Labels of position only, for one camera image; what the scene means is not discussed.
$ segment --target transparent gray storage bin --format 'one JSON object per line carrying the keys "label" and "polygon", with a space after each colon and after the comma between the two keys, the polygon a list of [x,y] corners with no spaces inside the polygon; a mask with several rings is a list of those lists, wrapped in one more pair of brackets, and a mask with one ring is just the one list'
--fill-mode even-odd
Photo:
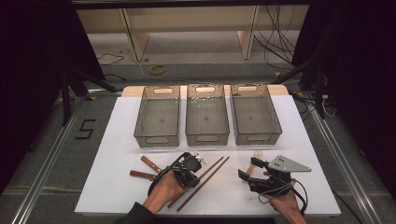
{"label": "transparent gray storage bin", "polygon": [[231,96],[235,143],[274,145],[282,129],[267,85],[231,85]]}
{"label": "transparent gray storage bin", "polygon": [[229,135],[230,127],[223,85],[189,85],[186,114],[187,144],[226,146]]}
{"label": "transparent gray storage bin", "polygon": [[134,137],[141,147],[179,145],[180,87],[145,87]]}

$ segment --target black sleeve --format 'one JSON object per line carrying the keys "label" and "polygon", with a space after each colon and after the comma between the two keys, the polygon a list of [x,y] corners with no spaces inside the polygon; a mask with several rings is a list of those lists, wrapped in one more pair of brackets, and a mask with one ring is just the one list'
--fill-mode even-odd
{"label": "black sleeve", "polygon": [[126,217],[118,219],[113,224],[151,224],[155,215],[140,203],[134,203],[134,207]]}

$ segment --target person's left hand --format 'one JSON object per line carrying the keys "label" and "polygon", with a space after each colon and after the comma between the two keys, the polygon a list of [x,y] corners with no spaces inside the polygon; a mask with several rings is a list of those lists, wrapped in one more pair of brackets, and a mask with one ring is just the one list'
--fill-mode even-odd
{"label": "person's left hand", "polygon": [[166,173],[157,185],[155,185],[151,194],[143,203],[152,214],[157,214],[167,203],[177,199],[180,195],[189,190],[180,186],[175,178],[175,173],[169,171]]}

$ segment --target human hand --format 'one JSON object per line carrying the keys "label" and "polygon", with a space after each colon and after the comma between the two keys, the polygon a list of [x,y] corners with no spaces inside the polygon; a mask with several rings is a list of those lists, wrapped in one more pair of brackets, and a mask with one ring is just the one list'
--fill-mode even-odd
{"label": "human hand", "polygon": [[305,224],[305,218],[301,215],[297,204],[297,199],[293,191],[289,191],[284,196],[263,195],[267,198],[270,204],[275,208],[280,215],[282,215],[289,223]]}
{"label": "human hand", "polygon": [[167,203],[177,199],[188,190],[180,186],[175,178],[175,173],[169,171],[155,185],[151,194],[143,203],[152,214],[157,214]]}

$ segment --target white tabletop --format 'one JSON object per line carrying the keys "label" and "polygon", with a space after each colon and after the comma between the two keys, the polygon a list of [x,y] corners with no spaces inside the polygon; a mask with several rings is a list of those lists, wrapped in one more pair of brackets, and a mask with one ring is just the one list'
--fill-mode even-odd
{"label": "white tabletop", "polygon": [[[230,157],[214,176],[200,189],[180,211],[177,208],[193,193],[187,192],[171,208],[165,207],[164,216],[277,216],[270,204],[262,204],[258,194],[250,192],[237,170],[246,171],[249,158],[261,150],[264,161],[272,161],[277,155],[285,156],[312,169],[309,173],[292,173],[308,193],[308,216],[338,216],[340,209],[323,174],[300,115],[290,96],[272,96],[283,133],[274,146],[237,146],[233,136],[233,118],[230,99],[226,98],[230,122],[230,136],[226,147],[188,147],[185,132],[186,99],[182,97],[180,112],[180,146],[166,148],[141,148],[134,139],[134,127],[140,106],[139,97],[121,97],[117,100],[98,149],[91,172],[76,207],[84,215],[126,214],[134,202],[147,198],[150,181],[129,176],[131,170],[155,174],[140,158],[145,155],[161,168],[170,165],[184,151],[195,151],[207,161],[197,176],[220,157]],[[264,178],[262,169],[254,169],[252,176]],[[209,172],[201,183],[211,174]],[[304,196],[302,188],[295,188]]]}

